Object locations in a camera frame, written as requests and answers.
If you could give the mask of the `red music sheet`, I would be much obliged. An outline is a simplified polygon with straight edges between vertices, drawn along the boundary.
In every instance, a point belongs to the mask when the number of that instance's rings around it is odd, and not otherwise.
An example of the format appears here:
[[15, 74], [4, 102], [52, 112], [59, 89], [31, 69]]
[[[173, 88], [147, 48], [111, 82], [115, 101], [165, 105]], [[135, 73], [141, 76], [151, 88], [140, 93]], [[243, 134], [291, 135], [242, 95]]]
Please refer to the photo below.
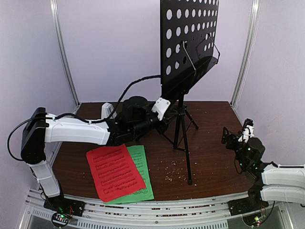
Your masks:
[[103, 146], [86, 153], [98, 197], [102, 202], [146, 188], [126, 145]]

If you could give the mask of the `green sheet booklet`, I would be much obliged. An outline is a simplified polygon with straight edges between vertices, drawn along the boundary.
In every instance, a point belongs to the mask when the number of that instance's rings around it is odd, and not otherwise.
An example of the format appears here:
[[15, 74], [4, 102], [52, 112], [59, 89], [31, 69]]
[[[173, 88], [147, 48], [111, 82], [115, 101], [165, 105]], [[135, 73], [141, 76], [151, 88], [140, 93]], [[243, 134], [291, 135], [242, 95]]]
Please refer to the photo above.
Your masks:
[[114, 199], [110, 202], [107, 202], [106, 204], [128, 204], [154, 199], [144, 146], [129, 146], [127, 147], [127, 149], [145, 182], [146, 188], [141, 189], [130, 195]]

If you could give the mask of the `black music stand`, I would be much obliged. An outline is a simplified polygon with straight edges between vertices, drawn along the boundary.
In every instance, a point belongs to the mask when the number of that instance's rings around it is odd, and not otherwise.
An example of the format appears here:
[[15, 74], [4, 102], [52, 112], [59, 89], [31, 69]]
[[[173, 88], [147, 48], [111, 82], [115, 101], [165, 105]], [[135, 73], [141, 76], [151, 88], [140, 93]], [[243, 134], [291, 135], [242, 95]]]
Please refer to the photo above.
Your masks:
[[193, 183], [187, 130], [198, 129], [184, 97], [216, 65], [214, 57], [216, 26], [219, 13], [217, 0], [162, 0], [160, 2], [161, 97], [178, 109], [174, 139], [175, 150], [185, 152], [187, 182]]

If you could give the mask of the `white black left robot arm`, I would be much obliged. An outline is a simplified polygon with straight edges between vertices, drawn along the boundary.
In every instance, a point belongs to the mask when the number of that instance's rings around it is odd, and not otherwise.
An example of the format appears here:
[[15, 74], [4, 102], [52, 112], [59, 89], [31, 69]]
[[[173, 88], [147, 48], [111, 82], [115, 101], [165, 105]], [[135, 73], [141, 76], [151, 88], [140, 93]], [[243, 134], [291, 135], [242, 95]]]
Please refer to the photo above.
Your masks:
[[50, 114], [44, 107], [39, 107], [30, 119], [17, 126], [25, 126], [18, 161], [30, 166], [42, 187], [47, 206], [66, 217], [81, 215], [84, 203], [74, 204], [64, 197], [61, 185], [47, 161], [44, 152], [46, 143], [120, 146], [140, 139], [153, 129], [163, 134], [174, 114], [174, 103], [161, 97], [150, 104], [144, 97], [133, 96], [123, 102], [119, 113], [110, 103], [105, 103], [102, 108], [107, 110], [107, 117], [88, 120], [73, 113]]

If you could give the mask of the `white metronome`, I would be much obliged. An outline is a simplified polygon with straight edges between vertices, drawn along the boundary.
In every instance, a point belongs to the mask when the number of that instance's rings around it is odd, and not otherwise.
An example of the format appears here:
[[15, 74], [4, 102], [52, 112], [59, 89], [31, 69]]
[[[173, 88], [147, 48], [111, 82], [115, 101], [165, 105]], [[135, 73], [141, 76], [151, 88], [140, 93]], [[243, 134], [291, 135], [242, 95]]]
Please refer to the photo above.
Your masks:
[[110, 103], [104, 103], [101, 108], [101, 119], [105, 119], [109, 117], [109, 115], [112, 113], [114, 110], [114, 107]]

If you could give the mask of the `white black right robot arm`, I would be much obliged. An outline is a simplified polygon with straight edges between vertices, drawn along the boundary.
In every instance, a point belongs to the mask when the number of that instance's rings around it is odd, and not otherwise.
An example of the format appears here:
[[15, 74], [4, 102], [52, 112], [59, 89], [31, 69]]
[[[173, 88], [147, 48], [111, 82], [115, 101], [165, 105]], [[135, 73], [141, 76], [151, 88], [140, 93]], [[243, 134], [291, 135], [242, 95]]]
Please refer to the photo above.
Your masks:
[[254, 137], [254, 128], [247, 125], [235, 134], [223, 128], [222, 144], [235, 152], [235, 159], [245, 173], [254, 180], [248, 196], [228, 202], [232, 216], [266, 208], [271, 202], [305, 204], [305, 167], [283, 166], [275, 162], [263, 162], [265, 147]]

